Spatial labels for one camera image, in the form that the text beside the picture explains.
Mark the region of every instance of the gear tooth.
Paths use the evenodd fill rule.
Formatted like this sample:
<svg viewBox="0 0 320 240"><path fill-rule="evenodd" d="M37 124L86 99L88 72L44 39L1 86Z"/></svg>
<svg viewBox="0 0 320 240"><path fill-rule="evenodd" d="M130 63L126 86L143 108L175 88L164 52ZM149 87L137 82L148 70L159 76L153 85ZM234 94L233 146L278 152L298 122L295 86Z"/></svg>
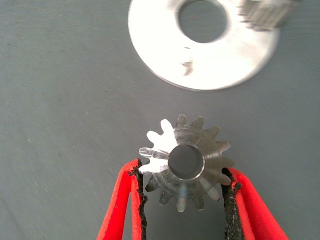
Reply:
<svg viewBox="0 0 320 240"><path fill-rule="evenodd" d="M231 147L231 144L229 141L218 141L217 143L221 153L224 151L227 151Z"/></svg>
<svg viewBox="0 0 320 240"><path fill-rule="evenodd" d="M184 114L179 114L177 120L176 120L176 127L182 127L187 125L187 117Z"/></svg>
<svg viewBox="0 0 320 240"><path fill-rule="evenodd" d="M195 197L192 199L194 206L196 207L196 209L198 209L198 211L201 211L204 209L205 207L205 202L204 199L201 196Z"/></svg>
<svg viewBox="0 0 320 240"><path fill-rule="evenodd" d="M215 139L216 136L218 135L219 131L220 131L220 127L214 126L214 127L212 127L211 129L207 130L206 133L207 133L210 137L212 137L213 139Z"/></svg>
<svg viewBox="0 0 320 240"><path fill-rule="evenodd" d="M220 193L218 192L218 190L213 186L211 187L208 191L207 191L208 195L210 196L210 198L212 198L215 201L220 200L221 196Z"/></svg>
<svg viewBox="0 0 320 240"><path fill-rule="evenodd" d="M176 209L179 213L183 213L187 207L187 198L184 196L179 196L176 200Z"/></svg>
<svg viewBox="0 0 320 240"><path fill-rule="evenodd" d="M156 133L155 131L148 131L146 133L146 137L150 140L150 142L155 144L158 141L160 135L158 133Z"/></svg>
<svg viewBox="0 0 320 240"><path fill-rule="evenodd" d="M162 206L164 206L167 202L169 202L171 196L166 191L162 191L160 194L159 202Z"/></svg>
<svg viewBox="0 0 320 240"><path fill-rule="evenodd" d="M142 165L139 167L139 172L143 175L150 174L149 164Z"/></svg>
<svg viewBox="0 0 320 240"><path fill-rule="evenodd" d="M229 186L231 183L231 179L227 175L222 173L218 178L218 183L220 183L221 185Z"/></svg>
<svg viewBox="0 0 320 240"><path fill-rule="evenodd" d="M154 176L152 175L149 179L148 184L145 187L145 190L147 192L152 192L154 190L156 190L159 187L157 181L155 180Z"/></svg>
<svg viewBox="0 0 320 240"><path fill-rule="evenodd" d="M222 168L230 168L235 165L235 161L228 157L222 158Z"/></svg>
<svg viewBox="0 0 320 240"><path fill-rule="evenodd" d="M151 148L148 148L148 147L142 147L139 149L139 154L142 156L142 157L145 157L145 158L151 158L152 155L153 155L153 150Z"/></svg>
<svg viewBox="0 0 320 240"><path fill-rule="evenodd" d="M190 126L192 128L195 128L195 129L202 129L202 126L204 125L204 117L203 116L198 116L196 118L195 121L193 121Z"/></svg>
<svg viewBox="0 0 320 240"><path fill-rule="evenodd" d="M161 120L160 124L161 124L161 128L162 128L164 133L165 132L170 132L173 129L171 123L167 119Z"/></svg>

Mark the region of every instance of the blurry gear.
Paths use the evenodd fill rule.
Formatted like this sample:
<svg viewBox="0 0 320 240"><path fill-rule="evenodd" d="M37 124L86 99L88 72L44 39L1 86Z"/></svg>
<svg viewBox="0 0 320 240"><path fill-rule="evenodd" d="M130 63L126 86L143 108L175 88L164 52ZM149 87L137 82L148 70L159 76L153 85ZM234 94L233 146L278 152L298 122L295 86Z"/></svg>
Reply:
<svg viewBox="0 0 320 240"><path fill-rule="evenodd" d="M153 148L141 148L139 154L149 158L150 163L139 168L143 175L152 174L146 191L161 189L160 204L166 204L170 198L176 199L179 212L186 209L187 200L192 199L198 210L204 208L203 195L213 200L219 200L220 194L215 188L216 183L228 186L231 180L221 171L234 165L232 159L222 156L222 152L230 147L228 141L216 141L219 133L217 126L210 130L203 130L204 119L199 116L190 125L185 115L179 115L176 127L173 128L166 119L161 121L163 134L154 131L147 133L148 139L154 144ZM169 164L171 153L177 146L187 145L200 154L203 165L196 176L184 179L174 174Z"/></svg>
<svg viewBox="0 0 320 240"><path fill-rule="evenodd" d="M241 0L210 0L225 11L226 28L210 42L195 42L181 30L178 14L186 0L131 0L132 44L164 81L195 91L238 85L259 72L273 55L280 30L255 31L239 15Z"/></svg>
<svg viewBox="0 0 320 240"><path fill-rule="evenodd" d="M273 30L297 5L297 0L244 0L240 15L256 31Z"/></svg>

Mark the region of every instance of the washer hole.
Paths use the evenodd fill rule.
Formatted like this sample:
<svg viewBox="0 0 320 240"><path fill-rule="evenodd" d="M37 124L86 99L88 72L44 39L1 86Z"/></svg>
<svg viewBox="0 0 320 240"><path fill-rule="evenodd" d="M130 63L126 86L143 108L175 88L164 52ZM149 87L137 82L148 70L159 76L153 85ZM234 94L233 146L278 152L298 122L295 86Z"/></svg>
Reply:
<svg viewBox="0 0 320 240"><path fill-rule="evenodd" d="M198 43L208 43L220 37L227 27L227 15L216 1L187 1L178 14L183 33Z"/></svg>
<svg viewBox="0 0 320 240"><path fill-rule="evenodd" d="M174 175L188 180L196 177L201 172L204 160L199 150L194 146L182 144L171 151L168 165Z"/></svg>

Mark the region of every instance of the gray fabric surface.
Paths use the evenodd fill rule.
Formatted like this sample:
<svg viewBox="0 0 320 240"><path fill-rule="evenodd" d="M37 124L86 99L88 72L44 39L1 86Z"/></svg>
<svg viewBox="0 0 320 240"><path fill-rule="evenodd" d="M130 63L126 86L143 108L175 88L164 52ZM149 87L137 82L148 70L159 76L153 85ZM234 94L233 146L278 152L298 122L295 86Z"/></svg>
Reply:
<svg viewBox="0 0 320 240"><path fill-rule="evenodd" d="M205 93L145 67L128 8L128 0L0 1L0 239L95 239L119 169L151 145L148 130L180 113L221 127L218 138L232 143L225 155L291 239L318 239L320 2L302 2L259 74ZM148 193L148 239L223 239L222 200L178 213L159 194Z"/></svg>

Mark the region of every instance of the gear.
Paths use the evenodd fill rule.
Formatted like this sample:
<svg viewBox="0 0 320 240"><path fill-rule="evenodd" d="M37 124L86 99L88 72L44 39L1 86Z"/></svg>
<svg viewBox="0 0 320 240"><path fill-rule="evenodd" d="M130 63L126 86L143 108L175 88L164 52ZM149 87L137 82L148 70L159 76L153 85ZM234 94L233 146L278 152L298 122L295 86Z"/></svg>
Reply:
<svg viewBox="0 0 320 240"><path fill-rule="evenodd" d="M221 173L222 168L234 165L230 158L222 156L222 152L231 146L228 141L216 141L219 127L203 130L204 119L199 116L190 125L187 124L185 115L179 115L176 127L173 128L167 119L161 121L163 134L159 135L149 131L146 136L153 143L153 148L140 148L139 154L149 158L150 163L139 168L143 175L152 174L147 186L147 192L161 189L160 204L166 204L170 198L176 198L176 207L183 212L187 200L192 199L198 210L204 208L203 195L208 195L213 200L219 200L220 194L215 188L216 183L229 185L231 180ZM173 150L181 145L190 146L195 154L201 158L202 167L194 177L185 179L174 174L169 159Z"/></svg>

